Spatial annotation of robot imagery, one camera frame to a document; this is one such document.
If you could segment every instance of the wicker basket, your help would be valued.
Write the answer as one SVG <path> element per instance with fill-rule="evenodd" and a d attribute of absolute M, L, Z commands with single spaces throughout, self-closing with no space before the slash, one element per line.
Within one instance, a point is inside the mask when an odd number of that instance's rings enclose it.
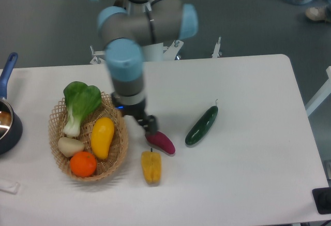
<path fill-rule="evenodd" d="M 122 164 L 126 152 L 128 150 L 128 133 L 125 121 L 121 113 L 113 106 L 110 96 L 101 93 L 102 104 L 81 125 L 80 135 L 76 139 L 84 143 L 84 151 L 92 153 L 91 150 L 91 134 L 94 123 L 101 117 L 109 117 L 115 124 L 115 133 L 109 151 L 109 156 L 106 160 L 97 158 L 97 169 L 90 177 L 81 178 L 74 175 L 70 169 L 70 158 L 65 157 L 57 147 L 57 142 L 65 134 L 62 130 L 67 122 L 67 109 L 64 98 L 59 101 L 58 105 L 52 110 L 49 120 L 49 138 L 52 154 L 56 160 L 58 167 L 69 177 L 79 181 L 95 181 L 111 175 Z"/>

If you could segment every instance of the orange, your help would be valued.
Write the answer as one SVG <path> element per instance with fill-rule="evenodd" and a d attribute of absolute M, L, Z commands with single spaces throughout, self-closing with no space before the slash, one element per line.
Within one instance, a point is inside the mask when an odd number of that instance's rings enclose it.
<path fill-rule="evenodd" d="M 79 177 L 89 177 L 97 169 L 97 160 L 89 152 L 78 152 L 70 160 L 71 171 Z"/>

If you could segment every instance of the blue pot handle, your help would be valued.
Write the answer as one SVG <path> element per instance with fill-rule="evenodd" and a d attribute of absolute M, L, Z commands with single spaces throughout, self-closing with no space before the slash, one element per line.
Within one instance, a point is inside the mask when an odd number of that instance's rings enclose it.
<path fill-rule="evenodd" d="M 16 64 L 17 58 L 18 58 L 17 53 L 11 53 L 8 57 L 8 60 L 6 62 L 6 65 L 4 67 L 4 70 L 1 73 L 0 76 L 0 97 L 2 98 L 7 98 L 7 84 L 9 77 L 11 75 L 11 72 Z"/>

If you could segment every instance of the green cucumber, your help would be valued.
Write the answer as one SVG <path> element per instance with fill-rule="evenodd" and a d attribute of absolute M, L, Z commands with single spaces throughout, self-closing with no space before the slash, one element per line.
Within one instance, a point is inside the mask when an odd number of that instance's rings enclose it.
<path fill-rule="evenodd" d="M 210 107 L 205 114 L 196 122 L 193 128 L 188 132 L 185 143 L 187 145 L 194 145 L 198 141 L 200 141 L 209 131 L 211 126 L 213 125 L 216 116 L 218 113 L 218 107 L 212 106 Z"/>

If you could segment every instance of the person's foot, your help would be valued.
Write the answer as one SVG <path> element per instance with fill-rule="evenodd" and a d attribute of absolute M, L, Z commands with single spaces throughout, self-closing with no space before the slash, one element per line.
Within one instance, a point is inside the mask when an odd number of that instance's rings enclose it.
<path fill-rule="evenodd" d="M 315 22 L 331 22 L 331 20 L 327 18 L 325 10 L 326 6 L 310 7 L 306 10 L 306 17 Z"/>

